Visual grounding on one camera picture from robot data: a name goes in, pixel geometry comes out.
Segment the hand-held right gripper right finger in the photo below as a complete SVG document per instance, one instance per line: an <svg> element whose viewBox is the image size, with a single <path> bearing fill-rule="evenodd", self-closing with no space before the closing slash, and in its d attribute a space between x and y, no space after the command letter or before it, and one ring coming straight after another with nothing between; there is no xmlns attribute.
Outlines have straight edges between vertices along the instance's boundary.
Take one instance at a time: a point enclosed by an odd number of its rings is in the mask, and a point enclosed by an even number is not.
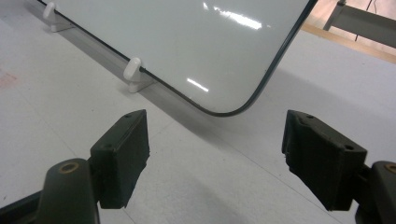
<svg viewBox="0 0 396 224"><path fill-rule="evenodd" d="M367 150L304 112L287 113L282 153L323 206L346 211L353 200L353 176L363 167Z"/></svg>

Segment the grey metal desk frame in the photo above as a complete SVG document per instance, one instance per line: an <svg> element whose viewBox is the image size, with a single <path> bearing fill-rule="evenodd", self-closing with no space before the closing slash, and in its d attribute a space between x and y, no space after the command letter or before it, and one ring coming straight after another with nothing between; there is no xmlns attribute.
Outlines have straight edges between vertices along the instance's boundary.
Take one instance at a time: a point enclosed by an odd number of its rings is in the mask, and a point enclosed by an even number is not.
<svg viewBox="0 0 396 224"><path fill-rule="evenodd" d="M346 0L336 3L323 29L329 31L331 27L396 49L396 20L350 7Z"/></svg>

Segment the white table cover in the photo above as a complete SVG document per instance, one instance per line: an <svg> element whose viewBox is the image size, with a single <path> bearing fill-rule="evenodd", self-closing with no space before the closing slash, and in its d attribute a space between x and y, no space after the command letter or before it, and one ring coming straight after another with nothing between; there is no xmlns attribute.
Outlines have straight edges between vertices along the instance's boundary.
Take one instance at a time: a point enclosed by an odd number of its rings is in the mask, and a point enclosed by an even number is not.
<svg viewBox="0 0 396 224"><path fill-rule="evenodd" d="M53 33L35 0L0 0L0 207L48 169L88 158L124 114L148 113L150 157L131 201L104 224L354 224L329 212L281 151L286 114L323 120L396 162L396 64L301 31L260 97L209 116L161 84L130 93L121 65L75 29Z"/></svg>

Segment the white whiteboard with dark rim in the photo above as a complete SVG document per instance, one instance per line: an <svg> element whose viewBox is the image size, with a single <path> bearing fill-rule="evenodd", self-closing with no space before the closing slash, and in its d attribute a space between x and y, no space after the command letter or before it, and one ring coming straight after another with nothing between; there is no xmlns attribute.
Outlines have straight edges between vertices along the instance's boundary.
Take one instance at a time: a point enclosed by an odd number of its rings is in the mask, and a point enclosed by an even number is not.
<svg viewBox="0 0 396 224"><path fill-rule="evenodd" d="M249 108L318 0L39 0L212 116Z"/></svg>

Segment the wooden table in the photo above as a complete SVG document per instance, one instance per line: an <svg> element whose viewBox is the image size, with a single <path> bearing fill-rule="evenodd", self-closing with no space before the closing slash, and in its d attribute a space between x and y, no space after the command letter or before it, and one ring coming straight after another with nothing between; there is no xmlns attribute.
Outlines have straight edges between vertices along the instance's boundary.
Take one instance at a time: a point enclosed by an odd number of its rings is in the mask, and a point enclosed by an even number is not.
<svg viewBox="0 0 396 224"><path fill-rule="evenodd" d="M321 38L328 39L332 42L338 43L338 44L343 45L347 48L354 49L354 50L362 52L364 54L374 56L374 57L381 59L383 61L387 61L387 62L396 64L396 55L386 53L385 51L365 46L363 44L360 44L355 41L341 37L340 35L336 35L336 34L328 32L328 31L324 31L322 29L319 29L318 27L315 27L315 26L307 24L307 23L303 24L302 30L305 32L308 32L312 35L316 35Z"/></svg>

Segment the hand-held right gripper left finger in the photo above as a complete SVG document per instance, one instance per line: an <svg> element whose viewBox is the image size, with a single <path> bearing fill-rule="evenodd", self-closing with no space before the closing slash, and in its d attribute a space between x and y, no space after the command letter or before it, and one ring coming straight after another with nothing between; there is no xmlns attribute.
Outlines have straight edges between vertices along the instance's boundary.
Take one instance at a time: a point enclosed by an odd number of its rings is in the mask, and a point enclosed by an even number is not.
<svg viewBox="0 0 396 224"><path fill-rule="evenodd" d="M147 111L123 115L91 148L90 165L102 208L127 206L148 158Z"/></svg>

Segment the white plastic whiteboard foot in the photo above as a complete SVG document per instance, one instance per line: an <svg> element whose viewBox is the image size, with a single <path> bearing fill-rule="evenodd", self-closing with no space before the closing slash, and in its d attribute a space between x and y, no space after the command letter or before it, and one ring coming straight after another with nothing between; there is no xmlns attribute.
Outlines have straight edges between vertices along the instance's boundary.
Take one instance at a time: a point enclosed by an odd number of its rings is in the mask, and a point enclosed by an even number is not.
<svg viewBox="0 0 396 224"><path fill-rule="evenodd" d="M54 2L46 4L43 19L49 22L49 28L53 33L73 28L73 24L57 12Z"/></svg>
<svg viewBox="0 0 396 224"><path fill-rule="evenodd" d="M129 82L130 93L139 92L154 82L154 79L140 71L142 62L139 58L132 58L123 71L123 77Z"/></svg>

